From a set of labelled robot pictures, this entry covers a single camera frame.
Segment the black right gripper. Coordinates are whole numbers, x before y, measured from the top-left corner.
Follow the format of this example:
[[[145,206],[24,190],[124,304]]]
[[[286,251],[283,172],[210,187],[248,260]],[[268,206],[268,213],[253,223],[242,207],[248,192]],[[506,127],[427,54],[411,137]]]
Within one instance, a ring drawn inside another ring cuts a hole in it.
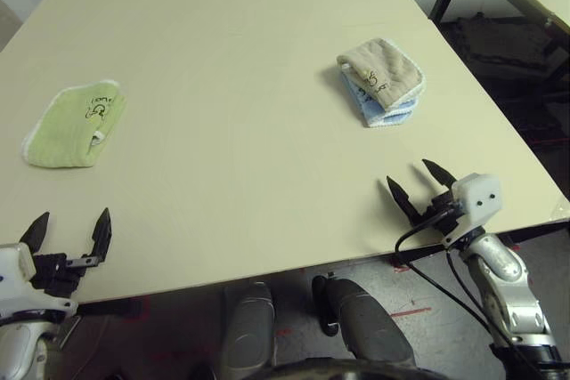
[[[387,185],[395,203],[411,225],[431,221],[431,227],[445,237],[458,227],[458,219],[463,215],[460,203],[452,195],[452,185],[456,182],[456,178],[434,161],[423,158],[422,162],[436,181],[447,189],[446,192],[432,198],[423,211],[411,203],[409,195],[390,176],[387,177]]]

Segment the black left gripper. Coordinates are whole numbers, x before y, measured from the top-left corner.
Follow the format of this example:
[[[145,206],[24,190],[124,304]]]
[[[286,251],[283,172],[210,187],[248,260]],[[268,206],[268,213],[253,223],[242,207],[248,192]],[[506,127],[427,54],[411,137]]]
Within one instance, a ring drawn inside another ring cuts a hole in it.
[[[20,243],[26,244],[31,254],[37,253],[44,242],[49,216],[49,212],[42,213],[20,238]],[[110,210],[105,207],[94,226],[94,244],[90,255],[72,260],[64,253],[33,255],[36,274],[31,279],[32,287],[50,296],[70,298],[77,290],[86,269],[105,261],[111,238]]]

